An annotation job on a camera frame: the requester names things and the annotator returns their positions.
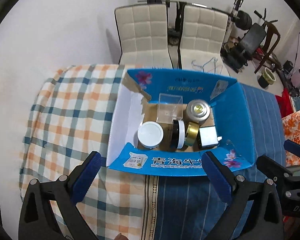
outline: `flower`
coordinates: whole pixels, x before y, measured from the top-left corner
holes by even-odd
[[[146,89],[146,85],[151,84],[152,74],[141,70],[136,74],[136,78],[138,79],[139,86],[142,89]]]
[[[230,150],[230,153],[227,153],[226,155],[227,155],[227,157],[225,158],[226,161],[236,158],[234,149]]]
[[[228,168],[240,168],[242,163],[237,161],[225,161],[223,162],[223,164],[226,165]]]

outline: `transparent box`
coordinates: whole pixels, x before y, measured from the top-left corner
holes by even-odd
[[[182,119],[182,96],[159,94],[157,122],[172,124],[173,120]]]

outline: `metal bolt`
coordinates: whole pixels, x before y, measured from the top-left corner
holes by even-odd
[[[66,181],[67,178],[68,178],[67,175],[61,175],[61,176],[59,177],[59,180],[60,180],[60,181]]]
[[[291,192],[290,191],[286,191],[286,197],[291,197]]]
[[[272,185],[272,184],[273,184],[273,180],[272,180],[272,179],[267,179],[267,183],[268,183],[269,185]]]
[[[242,175],[238,175],[237,180],[243,182],[245,180],[245,177]]]
[[[34,184],[37,183],[37,181],[38,181],[37,179],[31,179],[30,184],[31,184],[31,185],[34,185]]]

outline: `white chair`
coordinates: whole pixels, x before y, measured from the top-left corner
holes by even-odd
[[[122,51],[119,64],[172,68],[165,4],[120,7],[114,14]]]
[[[181,17],[179,68],[202,71],[205,64],[204,72],[229,76],[220,57],[228,16],[207,8],[185,5]]]

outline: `silver round tin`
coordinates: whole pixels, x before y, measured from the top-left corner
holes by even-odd
[[[210,115],[210,107],[206,101],[195,99],[187,104],[186,114],[193,122],[204,122]]]

